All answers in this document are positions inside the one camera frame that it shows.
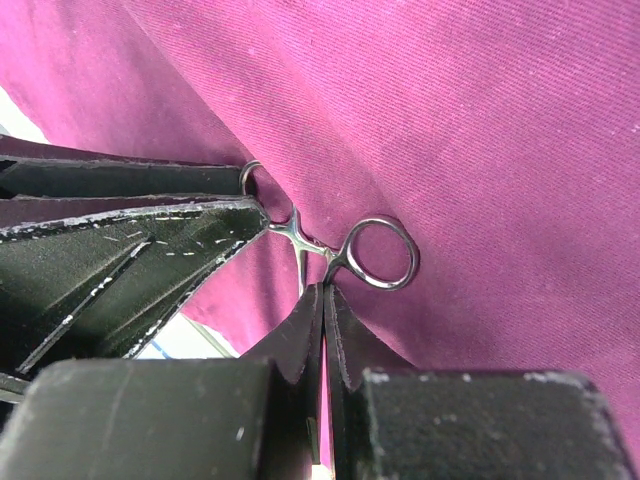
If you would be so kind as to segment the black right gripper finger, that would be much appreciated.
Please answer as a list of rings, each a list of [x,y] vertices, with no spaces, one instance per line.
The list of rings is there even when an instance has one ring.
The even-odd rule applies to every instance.
[[[267,222],[246,196],[5,201],[2,371],[135,356]]]
[[[1,435],[5,479],[307,479],[319,460],[324,289],[236,359],[68,360]]]
[[[339,479],[635,479],[605,397],[558,370],[421,370],[324,293]]]
[[[239,195],[240,172],[231,165],[129,158],[1,137],[3,198]]]

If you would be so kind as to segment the steel hemostat forceps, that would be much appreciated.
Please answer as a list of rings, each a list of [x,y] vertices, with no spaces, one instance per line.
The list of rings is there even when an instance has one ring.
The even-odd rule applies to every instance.
[[[398,279],[387,280],[370,273],[356,258],[355,245],[357,237],[369,227],[384,227],[395,233],[406,247],[409,262],[405,273]],[[348,232],[339,248],[331,246],[308,236],[301,222],[301,215],[295,205],[291,208],[289,218],[284,222],[269,220],[267,230],[286,238],[294,252],[296,261],[296,283],[298,297],[304,294],[307,286],[307,255],[313,254],[325,259],[326,268],[322,282],[328,284],[335,273],[344,268],[365,284],[383,291],[397,291],[409,285],[417,274],[419,267],[419,249],[413,238],[395,218],[376,215],[358,221]]]

